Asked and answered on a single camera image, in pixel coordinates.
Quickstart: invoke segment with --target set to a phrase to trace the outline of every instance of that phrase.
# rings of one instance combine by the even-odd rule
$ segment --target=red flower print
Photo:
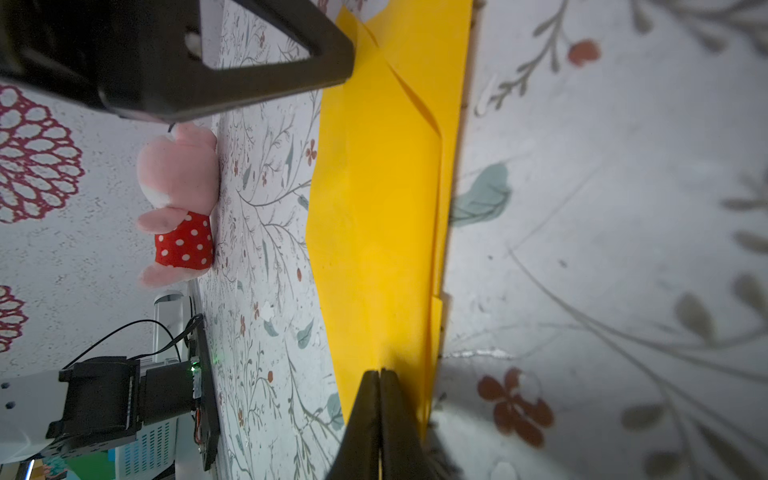
[[[22,91],[0,84],[0,222],[43,218],[78,192],[72,132]]]
[[[521,439],[537,449],[544,446],[544,435],[539,427],[547,428],[554,422],[549,405],[539,399],[535,404],[527,402],[519,392],[520,369],[509,369],[504,375],[504,386],[491,376],[484,376],[478,383],[478,394],[489,402],[497,402],[493,408],[496,429],[511,435],[517,432]]]
[[[312,165],[312,160],[317,158],[317,150],[315,150],[315,139],[313,138],[310,140],[310,147],[306,149],[306,152],[304,152],[304,156],[306,157],[306,162],[308,165]]]
[[[568,51],[568,60],[581,68],[588,61],[600,60],[600,47],[594,40],[581,40],[571,46]]]
[[[22,312],[24,302],[11,295],[10,286],[0,285],[0,353],[11,349],[11,342],[22,336],[22,324],[29,318]]]

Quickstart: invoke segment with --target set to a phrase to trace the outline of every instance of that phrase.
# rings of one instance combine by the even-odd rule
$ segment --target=red circular pattern
[[[11,342],[22,336],[22,324],[29,320],[22,312],[24,302],[11,295],[11,287],[0,285],[0,353],[11,349]]]
[[[47,107],[0,84],[0,222],[43,218],[78,192],[83,152]]]

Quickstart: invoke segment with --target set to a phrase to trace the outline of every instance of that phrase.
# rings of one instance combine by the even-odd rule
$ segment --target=yellow paper
[[[425,432],[470,14],[391,0],[336,22],[355,70],[323,93],[306,238],[345,420],[362,373],[388,368]]]

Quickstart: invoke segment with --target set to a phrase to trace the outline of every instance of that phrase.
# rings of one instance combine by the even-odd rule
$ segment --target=white container
[[[136,441],[114,450],[115,480],[152,480],[174,463],[176,419],[145,425]]]

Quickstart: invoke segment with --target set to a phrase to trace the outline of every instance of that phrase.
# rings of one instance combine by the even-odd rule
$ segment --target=stuffed animal
[[[214,261],[210,213],[219,200],[216,135],[192,123],[177,124],[173,137],[158,137],[139,152],[141,190],[155,210],[136,225],[154,234],[154,263],[141,273],[148,287],[192,280]]]

